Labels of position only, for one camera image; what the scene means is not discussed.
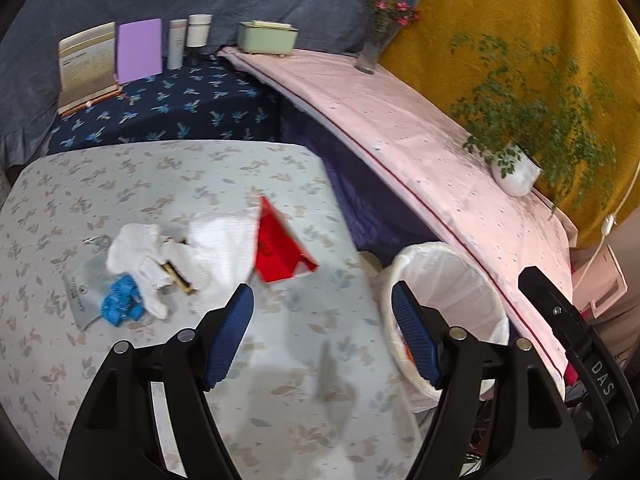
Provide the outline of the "white cosmetic jar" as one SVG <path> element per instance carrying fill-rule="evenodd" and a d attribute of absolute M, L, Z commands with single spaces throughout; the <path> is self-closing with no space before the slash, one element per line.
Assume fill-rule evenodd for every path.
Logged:
<path fill-rule="evenodd" d="M 208 41 L 212 16 L 210 14 L 190 14 L 186 30 L 186 47 L 198 49 L 205 47 Z"/>

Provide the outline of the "black gold cigarette box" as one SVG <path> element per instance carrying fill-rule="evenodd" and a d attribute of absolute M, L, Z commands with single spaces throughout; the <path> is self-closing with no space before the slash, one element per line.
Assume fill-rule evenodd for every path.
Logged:
<path fill-rule="evenodd" d="M 170 262 L 164 262 L 160 264 L 163 271 L 171 278 L 171 281 L 180 289 L 184 294 L 190 296 L 196 293 L 192 282 L 188 280 L 178 269 Z"/>

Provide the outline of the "white textured paper towel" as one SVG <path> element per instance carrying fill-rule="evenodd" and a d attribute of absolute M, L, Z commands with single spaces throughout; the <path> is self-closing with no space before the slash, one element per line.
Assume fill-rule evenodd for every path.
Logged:
<path fill-rule="evenodd" d="M 182 243 L 166 240 L 163 258 L 194 289 L 195 309 L 221 308 L 252 274 L 260 209 L 199 214 Z"/>

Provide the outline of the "white tissue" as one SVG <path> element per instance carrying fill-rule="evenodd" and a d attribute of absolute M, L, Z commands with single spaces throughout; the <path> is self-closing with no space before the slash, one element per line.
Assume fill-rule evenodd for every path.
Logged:
<path fill-rule="evenodd" d="M 171 278 L 160 267 L 164 238 L 157 224 L 125 224 L 108 250 L 106 267 L 111 274 L 129 274 L 136 282 L 145 310 L 160 320 L 168 315 L 160 291 Z"/>

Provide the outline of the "pink dotted cloth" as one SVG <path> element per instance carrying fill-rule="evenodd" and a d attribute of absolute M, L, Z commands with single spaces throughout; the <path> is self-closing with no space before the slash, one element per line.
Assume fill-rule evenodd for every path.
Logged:
<path fill-rule="evenodd" d="M 487 165 L 463 148 L 465 130 L 382 67 L 367 75 L 351 56 L 300 49 L 277 56 L 225 47 L 219 54 L 320 122 L 440 240 L 478 264 L 510 321 L 565 389 L 565 351 L 518 289 L 521 270 L 538 266 L 565 296 L 572 293 L 570 240 L 544 200 L 503 192 Z"/>

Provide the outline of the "green plant in white pot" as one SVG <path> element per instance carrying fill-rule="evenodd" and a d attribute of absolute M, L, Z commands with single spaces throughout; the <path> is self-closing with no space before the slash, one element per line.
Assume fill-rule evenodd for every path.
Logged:
<path fill-rule="evenodd" d="M 578 207 L 589 194 L 606 200 L 614 188 L 616 148 L 597 126 L 617 104 L 608 82 L 585 72 L 554 44 L 532 47 L 488 34 L 457 32 L 451 53 L 471 53 L 483 77 L 450 106 L 465 128 L 464 148 L 496 165 L 503 177 L 531 160 L 555 205 Z"/>

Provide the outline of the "red paper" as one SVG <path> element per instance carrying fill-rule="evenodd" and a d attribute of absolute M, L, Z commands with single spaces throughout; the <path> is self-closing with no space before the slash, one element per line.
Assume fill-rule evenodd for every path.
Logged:
<path fill-rule="evenodd" d="M 265 283 L 277 283 L 314 273 L 318 263 L 265 197 L 260 199 L 255 271 Z"/>

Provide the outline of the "navy floral cloth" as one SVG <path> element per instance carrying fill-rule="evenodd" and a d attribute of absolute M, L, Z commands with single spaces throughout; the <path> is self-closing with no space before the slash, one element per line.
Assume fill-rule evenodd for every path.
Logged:
<path fill-rule="evenodd" d="M 166 70 L 56 118 L 47 153 L 168 140 L 277 141 L 282 99 L 224 58 Z"/>

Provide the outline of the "glass vase with pink flowers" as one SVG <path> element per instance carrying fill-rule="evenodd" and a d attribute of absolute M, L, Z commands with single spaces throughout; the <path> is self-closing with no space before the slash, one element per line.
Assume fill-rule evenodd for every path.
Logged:
<path fill-rule="evenodd" d="M 369 13 L 366 39 L 355 63 L 356 70 L 372 75 L 382 51 L 399 29 L 420 20 L 420 11 L 405 0 L 364 0 Z"/>

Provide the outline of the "white cosmetic tube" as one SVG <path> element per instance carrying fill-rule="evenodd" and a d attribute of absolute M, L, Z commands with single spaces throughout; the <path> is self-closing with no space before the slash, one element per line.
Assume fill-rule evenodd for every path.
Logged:
<path fill-rule="evenodd" d="M 171 20 L 169 22 L 166 62 L 168 70 L 178 70 L 182 66 L 187 28 L 188 20 L 186 18 L 178 18 L 178 20 Z"/>

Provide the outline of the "grey face mask pouch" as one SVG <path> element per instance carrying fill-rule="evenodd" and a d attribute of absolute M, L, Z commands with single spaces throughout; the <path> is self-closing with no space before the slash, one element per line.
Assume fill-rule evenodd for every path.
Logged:
<path fill-rule="evenodd" d="M 92 256 L 75 270 L 65 271 L 62 279 L 75 325 L 84 332 L 101 317 L 102 301 L 110 291 L 115 275 L 106 267 L 111 237 L 96 235 L 82 242 L 92 248 Z"/>

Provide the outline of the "purple notebook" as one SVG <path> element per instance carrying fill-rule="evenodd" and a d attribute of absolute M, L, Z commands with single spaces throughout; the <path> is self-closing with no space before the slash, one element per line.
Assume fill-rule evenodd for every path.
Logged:
<path fill-rule="evenodd" d="M 121 24 L 117 31 L 117 79 L 120 84 L 158 75 L 162 71 L 162 20 Z"/>

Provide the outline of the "blue wrapper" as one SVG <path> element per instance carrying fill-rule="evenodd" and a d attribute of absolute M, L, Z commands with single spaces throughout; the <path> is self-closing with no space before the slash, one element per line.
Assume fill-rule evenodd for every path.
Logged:
<path fill-rule="evenodd" d="M 129 274 L 124 274 L 111 284 L 101 304 L 101 316 L 113 326 L 127 320 L 138 322 L 145 308 L 138 286 Z"/>

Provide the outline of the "white lined trash bin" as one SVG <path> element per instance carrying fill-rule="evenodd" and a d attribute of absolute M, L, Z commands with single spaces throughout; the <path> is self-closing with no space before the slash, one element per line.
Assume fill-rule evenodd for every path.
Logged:
<path fill-rule="evenodd" d="M 423 379 L 392 310 L 392 287 L 407 283 L 425 307 L 439 310 L 445 321 L 461 326 L 481 341 L 507 344 L 509 319 L 498 290 L 472 259 L 445 243 L 411 245 L 370 281 L 380 311 L 387 347 L 400 371 L 401 385 L 415 413 L 436 408 L 440 391 Z"/>

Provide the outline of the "rabbit print light tablecloth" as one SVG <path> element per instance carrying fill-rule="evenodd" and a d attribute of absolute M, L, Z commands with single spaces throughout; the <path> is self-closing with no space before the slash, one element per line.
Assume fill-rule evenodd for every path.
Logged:
<path fill-rule="evenodd" d="M 316 266 L 265 283 L 252 260 L 184 268 L 144 246 L 187 242 L 204 214 L 277 209 Z M 254 313 L 206 399 L 245 479 L 401 479 L 420 434 L 322 161 L 243 141 L 102 146 L 40 158 L 1 209 L 1 405 L 60 471 L 108 350 L 161 344 L 239 283 Z"/>

